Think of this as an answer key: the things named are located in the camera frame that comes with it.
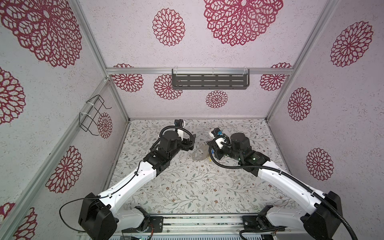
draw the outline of black cable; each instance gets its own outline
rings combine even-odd
[[[127,183],[125,183],[121,188],[119,188],[118,190],[116,190],[116,191],[114,191],[113,193],[111,193],[111,195],[113,195],[113,194],[117,193],[118,191],[120,191],[120,190],[121,190],[123,187],[125,187],[130,181],[132,181],[132,179],[133,179],[135,176],[138,176],[138,171],[139,171],[140,163],[141,163],[141,162],[142,162],[142,161],[139,162],[139,165],[137,166],[137,171],[133,174],[132,178],[131,178]],[[89,200],[93,200],[93,199],[103,199],[103,198],[106,198],[106,197],[109,197],[109,194],[108,194],[107,196],[104,196],[104,197],[97,197],[97,198],[79,198],[79,199],[76,199],[76,200],[69,201],[69,202],[67,202],[66,204],[64,204],[63,206],[60,207],[60,209],[59,209],[59,215],[60,215],[60,218],[61,218],[61,220],[63,221],[63,223],[64,223],[67,227],[69,227],[70,229],[75,230],[75,231],[78,231],[78,232],[85,232],[85,231],[82,231],[82,230],[74,229],[73,227],[69,226],[69,225],[64,221],[63,216],[61,215],[61,209],[62,209],[65,205],[67,205],[67,204],[69,204],[69,203],[71,203],[71,202],[78,201],[78,200],[84,200],[84,199],[89,199]]]
[[[92,199],[102,199],[102,198],[106,198],[106,197],[108,197],[108,196],[105,196],[105,197],[97,197],[97,198],[79,198],[79,199],[76,199],[76,200],[69,201],[69,202],[67,202],[66,204],[64,204],[63,206],[61,206],[61,208],[59,209],[59,215],[60,215],[60,218],[61,218],[61,220],[63,221],[63,223],[64,223],[67,227],[69,227],[70,229],[75,230],[75,231],[78,231],[78,232],[85,232],[85,231],[82,231],[82,230],[74,229],[73,227],[69,226],[69,225],[64,221],[63,216],[61,215],[61,209],[62,209],[65,205],[67,205],[67,204],[69,204],[69,203],[71,203],[71,202],[78,201],[78,200],[84,200],[84,199],[90,199],[90,200],[92,200]]]
[[[270,232],[270,231],[276,231],[276,230],[279,230],[282,228],[285,228],[285,227],[284,226],[278,226],[278,227],[274,227],[274,228],[270,228],[270,229],[264,229],[264,230],[241,230],[239,234],[243,240],[248,240],[243,236],[243,233],[246,233],[246,232],[252,232],[252,233]]]
[[[292,181],[294,181],[295,183],[299,184],[301,187],[303,187],[307,192],[310,192],[314,197],[316,197],[317,199],[319,199],[324,205],[326,208],[328,208],[328,210],[330,210],[333,215],[335,215],[336,218],[338,218],[342,223],[343,225],[345,226],[345,228],[347,229],[347,231],[349,232],[352,240],[358,240],[355,232],[353,231],[352,227],[350,226],[350,224],[347,222],[347,220],[345,220],[345,218],[339,213],[339,211],[337,211],[336,208],[334,208],[329,202],[327,202],[324,198],[322,198],[319,194],[315,193],[310,187],[308,187],[306,184],[304,184],[302,181],[300,181],[299,179],[295,178],[294,176],[292,176],[291,174],[289,173],[286,173],[284,171],[281,171],[279,169],[276,169],[276,168],[273,168],[273,167],[267,167],[267,166],[254,166],[254,165],[251,165],[251,166],[226,166],[226,165],[223,165],[223,164],[220,164],[218,163],[215,158],[213,157],[212,155],[212,145],[213,143],[219,139],[219,138],[224,138],[224,136],[222,135],[219,135],[217,137],[215,137],[213,139],[213,141],[211,142],[211,144],[209,144],[209,156],[210,158],[212,159],[212,161],[218,165],[219,167],[223,167],[223,168],[226,168],[226,169],[244,169],[244,168],[259,168],[259,169],[266,169],[266,170],[271,170],[271,171],[274,171],[274,172],[278,172],[279,174],[281,175],[284,175],[285,177],[291,179]]]
[[[180,145],[181,145],[182,147],[192,147],[193,145],[195,145],[195,139],[194,139],[192,133],[190,133],[187,129],[182,128],[182,127],[178,127],[178,126],[166,126],[165,128],[163,128],[163,129],[160,131],[160,133],[159,133],[159,138],[156,140],[156,142],[155,142],[155,143],[152,145],[152,147],[149,149],[150,151],[152,151],[152,149],[154,149],[155,146],[159,143],[160,138],[161,138],[161,136],[163,135],[164,131],[167,130],[167,129],[170,129],[170,128],[176,128],[176,129],[182,130],[183,132],[185,132],[186,134],[189,135],[189,140],[191,141],[191,144],[189,144],[189,145],[184,145],[184,144],[180,143]]]
[[[140,163],[141,163],[142,161],[140,161],[139,162],[139,165],[137,166],[137,171],[133,174],[133,176],[132,176],[132,178],[128,181],[128,182],[126,182],[121,188],[119,188],[118,190],[116,190],[116,191],[114,191],[113,193],[111,193],[111,195],[113,195],[113,194],[115,194],[115,193],[117,193],[118,191],[120,191],[123,187],[125,187],[130,181],[132,181],[132,179],[135,177],[135,176],[138,176],[138,171],[139,171],[139,167],[140,167]]]

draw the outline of small wire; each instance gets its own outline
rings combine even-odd
[[[154,232],[154,230],[155,230],[155,227],[153,226],[153,224],[152,224],[152,223],[150,223],[149,225],[151,226],[151,228],[152,228],[152,231],[151,231],[151,236],[149,237],[149,239],[148,239],[148,240],[151,240],[151,239],[152,239],[152,236],[153,236],[153,232]]]

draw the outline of metal rail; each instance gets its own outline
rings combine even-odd
[[[107,83],[107,79],[103,79],[92,96],[98,95],[104,91],[104,89],[108,86]],[[91,104],[85,104],[80,111],[89,113],[91,109]],[[29,182],[21,196],[18,198],[10,214],[7,216],[7,218],[5,218],[4,222],[2,222],[0,227],[0,240],[8,240],[12,238],[24,217],[27,215],[27,212],[30,209],[30,204],[33,202],[35,196],[39,193],[41,187],[44,186],[52,171],[59,164],[61,158],[63,157],[63,152],[65,152],[69,144],[76,137],[79,129],[80,127],[78,117],[76,116],[67,131],[61,137],[35,176]]]
[[[293,68],[110,68],[108,74],[291,74]]]

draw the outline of aluminum frame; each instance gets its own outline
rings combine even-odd
[[[119,140],[119,144],[116,148],[116,151],[115,151],[115,155],[113,156],[113,161],[112,161],[112,164],[109,168],[109,174],[104,182],[104,186],[102,188],[102,191],[105,191],[109,188],[109,185],[111,184],[111,180],[112,180],[112,177],[113,177],[113,173],[115,171],[115,168],[116,168],[116,164],[119,160],[119,157],[120,157],[120,153],[121,153],[121,149],[124,145],[124,141],[125,141],[125,138],[127,137],[127,133],[129,131],[129,127],[130,127],[131,123],[130,122],[127,122],[124,126],[124,130],[122,132],[122,135],[120,137],[120,140]]]
[[[92,96],[102,93],[106,87],[108,87],[107,79],[103,79],[99,86],[96,88]],[[92,105],[85,103],[83,108],[80,110],[84,113],[89,113],[92,110]],[[55,167],[60,163],[63,152],[69,147],[72,140],[76,137],[77,133],[80,130],[79,119],[76,115],[75,119],[61,137],[59,142],[55,145],[50,155],[43,162],[40,169],[37,171],[35,176],[29,182],[28,186],[22,192],[21,196],[17,199],[15,206],[12,208],[11,212],[5,218],[0,226],[0,240],[11,239],[17,228],[20,226],[24,217],[29,211],[30,204],[34,200],[35,196],[38,194],[42,186],[45,185],[45,182],[50,177],[50,174],[55,169]]]
[[[291,74],[293,68],[112,68],[107,67],[108,74]]]
[[[239,231],[244,230],[243,216],[257,215],[254,214],[151,214],[151,216],[162,216],[163,230],[161,233],[156,233],[158,237],[165,237],[167,235],[223,235],[234,234],[238,236]],[[286,228],[279,234],[305,234],[305,230]],[[265,232],[262,234],[274,234],[274,231]],[[132,236],[149,236],[150,233],[132,233]],[[251,233],[244,234],[247,237],[255,236]],[[122,236],[122,233],[115,232],[113,237]],[[89,240],[86,233],[78,233],[76,239]]]
[[[265,122],[266,122],[266,125],[268,126],[269,132],[270,132],[271,135],[272,135],[273,140],[275,141],[275,144],[276,144],[276,147],[277,147],[277,151],[279,151],[279,154],[280,154],[280,156],[281,156],[281,159],[283,160],[283,163],[284,163],[284,165],[285,165],[285,167],[286,167],[288,173],[291,174],[291,169],[290,169],[289,165],[287,164],[287,161],[286,161],[285,158],[284,158],[283,151],[281,150],[280,144],[279,144],[279,142],[277,141],[277,139],[276,139],[276,137],[275,137],[275,134],[274,134],[273,131],[272,131],[271,125],[269,124],[269,122],[268,122],[267,120],[265,120]]]
[[[339,0],[327,0],[325,3],[319,17],[316,20],[314,27],[312,28],[311,33],[309,34],[303,48],[300,51],[299,56],[297,57],[295,63],[293,64],[293,72],[291,75],[288,75],[281,89],[276,96],[273,104],[271,105],[268,114],[266,116],[266,121],[270,121],[273,115],[275,114],[277,108],[280,106],[282,100],[285,98],[287,91],[290,89],[290,86],[295,81],[296,76],[299,74],[300,70],[303,68],[305,61],[309,57],[312,49],[315,47],[317,41],[319,40],[322,32],[325,29],[325,26],[333,16],[333,13],[336,10],[336,7],[339,3]]]

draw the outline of wire rack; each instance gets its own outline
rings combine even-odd
[[[98,101],[101,103],[101,105],[98,108],[96,108],[95,105],[97,104]],[[104,105],[104,102],[105,102],[104,99],[100,95],[96,95],[96,96],[92,97],[91,99],[89,99],[86,102],[86,103],[92,105],[92,108],[87,113],[83,113],[83,112],[79,113],[79,127],[81,127],[82,130],[84,130],[85,132],[90,132],[94,136],[98,136],[99,135],[99,134],[93,134],[89,128],[91,127],[92,123],[94,123],[94,124],[96,124],[96,126],[98,126],[98,124],[95,122],[94,119],[96,118],[96,116],[98,114],[101,116],[101,113],[100,113],[101,107],[104,107],[105,109],[111,109],[112,108],[112,107],[107,108]],[[95,113],[95,115],[93,117],[90,115],[90,112],[91,112],[92,109],[96,110],[96,113]],[[88,118],[91,119],[91,122],[89,123],[88,126],[86,126],[86,125],[84,125],[84,122]]]

